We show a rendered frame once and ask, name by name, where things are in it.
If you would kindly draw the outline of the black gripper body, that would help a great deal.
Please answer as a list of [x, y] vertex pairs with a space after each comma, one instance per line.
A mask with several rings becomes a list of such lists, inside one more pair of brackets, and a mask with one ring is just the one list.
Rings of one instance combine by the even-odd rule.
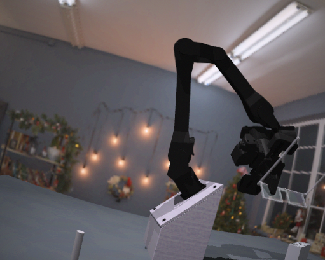
[[[257, 138], [257, 140], [260, 141], [260, 144], [263, 146], [265, 153], [259, 155], [257, 154], [253, 159], [251, 165], [253, 169], [250, 171], [250, 174], [252, 174], [254, 171], [263, 173], [263, 171], [259, 168], [259, 164], [265, 158], [270, 158], [277, 161], [280, 158], [279, 155], [281, 152], [285, 151], [295, 139], [283, 133], [277, 132], [273, 135], [271, 140], [264, 137]], [[298, 143], [296, 142], [296, 144], [289, 150], [287, 154], [292, 155], [297, 150], [297, 148]], [[250, 176], [251, 175], [245, 174], [243, 178], [238, 181], [237, 191], [255, 196], [258, 195], [261, 191], [261, 186], [257, 185], [258, 182], [250, 180]]]

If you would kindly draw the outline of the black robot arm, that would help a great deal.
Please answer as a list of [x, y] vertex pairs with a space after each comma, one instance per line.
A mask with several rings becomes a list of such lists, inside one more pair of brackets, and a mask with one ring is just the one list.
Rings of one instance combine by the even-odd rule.
[[191, 73], [194, 62], [214, 64], [240, 97], [249, 119], [253, 123], [262, 125], [242, 127], [240, 133], [242, 141], [231, 153], [236, 167], [249, 164], [249, 168], [252, 168], [252, 161], [256, 155], [265, 153], [257, 138], [264, 137], [271, 140], [277, 132], [296, 138], [295, 126], [279, 125], [274, 116], [273, 107], [267, 99], [252, 88], [223, 48], [182, 38], [174, 44], [174, 57], [177, 69], [176, 110], [174, 132], [168, 153], [170, 165], [167, 175], [174, 180], [184, 200], [206, 187], [198, 180], [193, 169], [188, 166], [191, 154], [194, 156], [193, 146], [195, 145], [195, 138], [190, 137], [188, 130]]

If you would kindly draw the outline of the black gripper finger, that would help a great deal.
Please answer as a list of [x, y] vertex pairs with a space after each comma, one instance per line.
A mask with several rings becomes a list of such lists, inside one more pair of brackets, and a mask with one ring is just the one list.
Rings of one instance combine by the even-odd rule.
[[[265, 175], [265, 173], [261, 173], [261, 172], [254, 171], [249, 178], [250, 178], [250, 180], [252, 180], [254, 182], [258, 182], [258, 181], [261, 180], [261, 178], [264, 175]], [[267, 184], [266, 178], [264, 178], [264, 180], [262, 182]]]
[[[270, 158], [265, 158], [260, 164], [259, 168], [263, 171], [263, 173], [267, 173], [270, 168], [274, 165], [276, 160], [272, 160]], [[274, 195], [277, 190], [277, 186], [280, 181], [281, 173], [283, 168], [285, 167], [284, 163], [279, 162], [277, 166], [266, 176], [266, 182], [268, 184], [268, 188], [271, 195]]]

